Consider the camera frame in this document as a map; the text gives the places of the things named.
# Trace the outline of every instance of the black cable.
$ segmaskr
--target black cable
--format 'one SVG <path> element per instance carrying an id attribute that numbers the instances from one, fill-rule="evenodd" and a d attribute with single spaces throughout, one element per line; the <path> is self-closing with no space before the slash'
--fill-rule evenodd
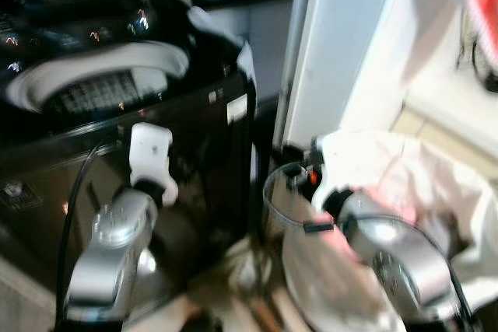
<path id="1" fill-rule="evenodd" d="M 57 259 L 57 284 L 55 289 L 55 330 L 58 330 L 62 321 L 62 312 L 64 308 L 64 281 L 65 281 L 65 256 L 68 248 L 69 232 L 71 229 L 72 217 L 75 212 L 76 199 L 79 190 L 85 179 L 86 173 L 92 165 L 93 160 L 97 157 L 99 147 L 103 144 L 103 140 L 98 142 L 90 151 L 88 156 L 83 161 L 78 175 L 76 176 L 75 183 L 72 185 L 71 193 L 68 199 L 68 213 L 65 216 L 64 228 L 62 229 L 61 244 L 59 247 Z"/>
<path id="2" fill-rule="evenodd" d="M 281 219 L 284 223 L 291 225 L 292 227 L 301 228 L 306 233 L 328 231 L 334 229 L 334 226 L 338 226 L 340 229 L 341 226 L 350 222 L 379 220 L 379 219 L 387 220 L 389 222 L 399 222 L 404 227 L 408 227 L 416 232 L 421 233 L 423 237 L 427 240 L 429 245 L 431 245 L 435 250 L 437 250 L 437 252 L 444 258 L 444 261 L 446 262 L 446 265 L 450 272 L 451 283 L 454 287 L 455 293 L 457 295 L 458 301 L 461 306 L 461 314 L 463 316 L 462 321 L 466 323 L 465 328 L 467 328 L 467 330 L 482 330 L 482 328 L 479 326 L 478 320 L 473 315 L 473 312 L 470 308 L 470 305 L 467 302 L 467 299 L 465 298 L 465 294 L 463 293 L 463 289 L 461 288 L 460 281 L 458 280 L 457 275 L 454 272 L 451 262 L 446 257 L 446 255 L 444 255 L 444 252 L 439 247 L 439 245 L 436 242 L 434 242 L 430 236 L 428 236 L 424 231 L 422 231 L 416 225 L 412 225 L 403 220 L 402 218 L 396 217 L 394 215 L 364 215 L 361 217 L 349 217 L 347 219 L 337 219 L 335 221 L 331 220 L 330 222 L 319 222 L 319 223 L 312 221 L 300 222 L 284 215 L 275 206 L 273 206 L 273 204 L 268 199 L 268 191 L 270 187 L 273 186 L 276 179 L 279 178 L 281 175 L 283 174 L 285 175 L 288 172 L 296 172 L 298 170 L 304 170 L 301 163 L 288 163 L 286 165 L 280 166 L 278 169 L 275 169 L 268 176 L 268 179 L 265 181 L 265 185 L 263 186 L 262 194 L 263 194 L 263 203 L 270 212 L 273 212 L 276 215 L 276 217 Z"/>

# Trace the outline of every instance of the white laundry bag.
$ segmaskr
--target white laundry bag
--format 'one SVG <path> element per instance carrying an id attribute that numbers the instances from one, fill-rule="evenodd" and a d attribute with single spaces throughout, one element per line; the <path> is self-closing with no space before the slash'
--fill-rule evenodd
<path id="1" fill-rule="evenodd" d="M 466 165 L 406 135 L 338 131 L 323 138 L 330 187 L 365 187 L 401 216 L 417 221 L 451 211 L 468 246 L 451 263 L 472 309 L 498 297 L 498 204 L 490 185 Z M 317 216 L 302 197 L 273 202 L 292 205 L 301 219 Z M 312 327 L 329 331 L 403 331 L 371 269 L 354 261 L 340 232 L 305 235 L 287 229 L 282 260 L 289 291 Z"/>

